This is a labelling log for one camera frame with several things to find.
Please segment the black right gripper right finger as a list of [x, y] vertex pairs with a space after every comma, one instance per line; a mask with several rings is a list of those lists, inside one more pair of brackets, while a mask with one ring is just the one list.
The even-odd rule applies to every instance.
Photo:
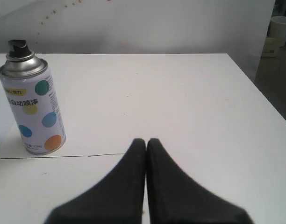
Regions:
[[199, 185], [169, 156], [159, 139], [146, 155], [147, 194], [152, 224], [251, 224], [248, 213]]

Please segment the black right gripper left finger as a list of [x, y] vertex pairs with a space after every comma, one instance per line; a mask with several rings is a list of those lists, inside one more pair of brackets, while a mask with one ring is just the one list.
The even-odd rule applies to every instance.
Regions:
[[134, 139], [116, 166], [96, 185], [54, 208], [47, 224], [140, 224], [146, 145]]

